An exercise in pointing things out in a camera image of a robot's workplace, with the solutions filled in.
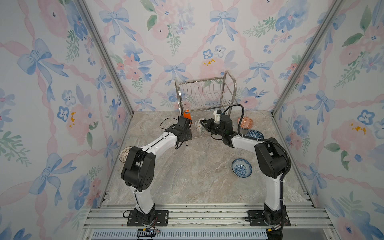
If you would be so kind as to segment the green patterned ceramic bowl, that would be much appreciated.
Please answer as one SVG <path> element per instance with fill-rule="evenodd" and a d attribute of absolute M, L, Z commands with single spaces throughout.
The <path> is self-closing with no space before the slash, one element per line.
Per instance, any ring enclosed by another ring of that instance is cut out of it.
<path fill-rule="evenodd" d="M 195 128 L 198 134 L 202 135 L 205 132 L 205 129 L 203 125 L 201 124 L 201 121 L 206 120 L 206 118 L 200 118 L 195 122 Z"/>

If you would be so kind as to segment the orange plastic bowl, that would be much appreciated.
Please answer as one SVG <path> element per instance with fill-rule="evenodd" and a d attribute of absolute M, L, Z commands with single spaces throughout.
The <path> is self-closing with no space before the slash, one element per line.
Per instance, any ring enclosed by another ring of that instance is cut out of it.
<path fill-rule="evenodd" d="M 183 113 L 183 117 L 189 120 L 192 120 L 190 110 L 185 110 Z"/>

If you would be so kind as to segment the white mesh strainer basket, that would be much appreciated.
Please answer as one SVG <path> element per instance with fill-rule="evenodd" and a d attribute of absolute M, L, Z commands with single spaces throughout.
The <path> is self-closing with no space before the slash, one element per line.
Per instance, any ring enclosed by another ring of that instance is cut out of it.
<path fill-rule="evenodd" d="M 120 161 L 121 163 L 124 164 L 124 163 L 126 162 L 127 157 L 128 157 L 128 154 L 129 154 L 131 148 L 132 148 L 132 146 L 128 146 L 128 147 L 125 147 L 124 149 L 122 149 L 122 150 L 120 151 L 120 153 L 119 153 L 119 161 Z"/>

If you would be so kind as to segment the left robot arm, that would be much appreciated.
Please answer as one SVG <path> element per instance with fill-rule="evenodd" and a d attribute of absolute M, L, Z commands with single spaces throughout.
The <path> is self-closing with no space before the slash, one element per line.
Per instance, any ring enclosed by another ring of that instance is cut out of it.
<path fill-rule="evenodd" d="M 136 200 L 135 210 L 149 216 L 155 210 L 150 185 L 154 180 L 156 159 L 168 149 L 178 149 L 184 142 L 192 139 L 192 130 L 171 130 L 142 147 L 124 148 L 119 153 L 119 160 L 124 162 L 121 179 L 131 189 Z"/>

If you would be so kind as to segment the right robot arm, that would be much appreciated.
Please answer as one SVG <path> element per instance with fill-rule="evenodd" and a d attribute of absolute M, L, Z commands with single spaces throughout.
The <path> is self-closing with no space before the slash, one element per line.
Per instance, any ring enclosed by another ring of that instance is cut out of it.
<path fill-rule="evenodd" d="M 262 139 L 240 135 L 235 132 L 232 119 L 227 115 L 221 116 L 219 123 L 210 119 L 201 120 L 200 124 L 207 132 L 221 136 L 226 146 L 246 150 L 256 155 L 259 168 L 266 177 L 264 221 L 269 226 L 283 227 L 286 220 L 284 178 L 292 166 L 285 148 L 275 138 Z"/>

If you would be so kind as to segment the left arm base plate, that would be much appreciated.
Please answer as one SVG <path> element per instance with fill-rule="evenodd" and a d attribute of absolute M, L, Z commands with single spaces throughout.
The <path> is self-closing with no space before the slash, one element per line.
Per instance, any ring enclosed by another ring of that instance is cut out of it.
<path fill-rule="evenodd" d="M 169 222 L 169 211 L 152 210 L 148 214 L 143 214 L 138 210 L 130 211 L 127 219 L 128 227 L 166 227 Z"/>

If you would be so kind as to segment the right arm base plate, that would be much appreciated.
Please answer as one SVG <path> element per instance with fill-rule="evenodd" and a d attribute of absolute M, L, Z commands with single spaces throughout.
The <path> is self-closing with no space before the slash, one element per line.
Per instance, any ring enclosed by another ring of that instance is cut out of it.
<path fill-rule="evenodd" d="M 245 221 L 249 222 L 251 227 L 278 227 L 282 222 L 282 212 L 263 211 L 263 210 L 249 210 Z"/>

